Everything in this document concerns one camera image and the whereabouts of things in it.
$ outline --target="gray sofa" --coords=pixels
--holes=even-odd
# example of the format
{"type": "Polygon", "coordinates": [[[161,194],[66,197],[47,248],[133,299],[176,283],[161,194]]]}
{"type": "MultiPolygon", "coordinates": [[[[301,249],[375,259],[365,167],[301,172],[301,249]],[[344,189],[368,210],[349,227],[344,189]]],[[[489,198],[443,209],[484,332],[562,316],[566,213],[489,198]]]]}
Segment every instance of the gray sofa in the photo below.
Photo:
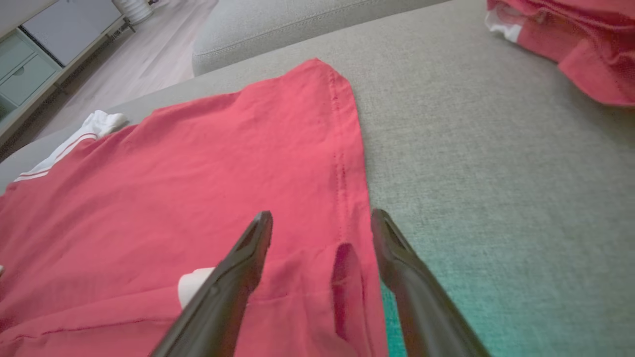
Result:
{"type": "MultiPolygon", "coordinates": [[[[633,112],[593,102],[554,63],[488,33],[484,16],[484,1],[451,0],[230,65],[195,54],[197,73],[222,68],[106,111],[138,123],[318,57],[353,87],[371,204],[493,355],[633,354],[633,112]]],[[[75,129],[5,160],[1,187],[75,129]]]]}

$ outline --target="red garment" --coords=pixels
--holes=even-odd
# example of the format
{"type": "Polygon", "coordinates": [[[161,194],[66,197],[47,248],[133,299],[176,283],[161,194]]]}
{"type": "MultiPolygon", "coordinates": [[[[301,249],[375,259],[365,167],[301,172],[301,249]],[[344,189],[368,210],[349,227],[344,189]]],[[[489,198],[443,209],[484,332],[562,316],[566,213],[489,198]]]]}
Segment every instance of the red garment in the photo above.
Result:
{"type": "Polygon", "coordinates": [[[558,68],[588,96],[604,104],[635,105],[635,1],[487,3],[497,19],[521,27],[517,37],[506,34],[507,39],[558,62],[558,68]]]}
{"type": "Polygon", "coordinates": [[[81,141],[0,198],[0,355],[141,356],[274,216],[237,356],[387,354],[358,114],[319,60],[81,141]]]}

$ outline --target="gray ottoman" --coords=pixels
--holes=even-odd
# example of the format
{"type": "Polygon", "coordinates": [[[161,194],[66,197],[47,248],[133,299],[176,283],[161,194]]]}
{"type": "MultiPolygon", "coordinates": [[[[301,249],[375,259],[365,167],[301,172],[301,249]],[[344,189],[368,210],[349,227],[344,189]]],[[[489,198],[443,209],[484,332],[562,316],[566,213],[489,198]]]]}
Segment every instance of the gray ottoman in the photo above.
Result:
{"type": "Polygon", "coordinates": [[[194,75],[331,31],[443,1],[220,0],[194,42],[194,75]]]}

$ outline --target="white cabinet door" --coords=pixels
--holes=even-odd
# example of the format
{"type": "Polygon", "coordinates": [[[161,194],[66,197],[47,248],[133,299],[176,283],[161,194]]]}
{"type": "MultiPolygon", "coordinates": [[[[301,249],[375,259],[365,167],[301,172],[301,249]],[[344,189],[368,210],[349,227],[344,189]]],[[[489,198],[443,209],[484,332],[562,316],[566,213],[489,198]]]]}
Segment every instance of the white cabinet door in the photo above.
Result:
{"type": "Polygon", "coordinates": [[[117,20],[121,13],[111,0],[70,0],[77,4],[83,17],[99,31],[103,32],[117,20]]]}
{"type": "Polygon", "coordinates": [[[69,64],[102,33],[71,0],[59,0],[22,26],[63,65],[69,64]]]}

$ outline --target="cushion seam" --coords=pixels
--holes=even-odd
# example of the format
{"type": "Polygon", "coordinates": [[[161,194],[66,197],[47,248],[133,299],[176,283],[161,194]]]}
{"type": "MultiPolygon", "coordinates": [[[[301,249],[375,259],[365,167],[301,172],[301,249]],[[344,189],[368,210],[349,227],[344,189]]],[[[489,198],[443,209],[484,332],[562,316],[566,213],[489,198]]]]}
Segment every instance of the cushion seam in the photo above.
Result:
{"type": "Polygon", "coordinates": [[[336,14],[336,13],[340,13],[340,12],[343,12],[343,11],[347,11],[347,10],[349,10],[351,8],[355,8],[355,7],[358,7],[358,6],[367,5],[367,4],[371,4],[371,3],[378,3],[380,1],[383,1],[383,0],[365,0],[362,3],[351,4],[351,5],[347,5],[347,6],[343,6],[343,7],[339,7],[339,8],[333,8],[333,9],[328,10],[328,11],[323,12],[323,13],[314,13],[314,14],[308,15],[306,17],[303,17],[303,18],[301,18],[300,20],[298,20],[296,22],[290,22],[288,24],[280,25],[278,27],[272,27],[272,28],[267,29],[265,31],[261,31],[261,32],[259,32],[258,34],[255,34],[252,37],[246,37],[246,38],[241,39],[239,41],[236,41],[234,43],[228,44],[226,46],[216,47],[216,48],[213,48],[213,49],[211,49],[209,51],[206,51],[206,52],[194,53],[192,56],[193,57],[213,56],[213,55],[216,55],[218,53],[229,51],[229,50],[239,46],[240,44],[252,41],[254,39],[258,39],[260,37],[270,36],[271,34],[282,32],[284,30],[299,26],[301,24],[306,24],[306,23],[309,23],[309,22],[312,22],[312,21],[315,21],[315,20],[320,20],[320,19],[328,17],[330,15],[333,15],[333,14],[336,14]]]}

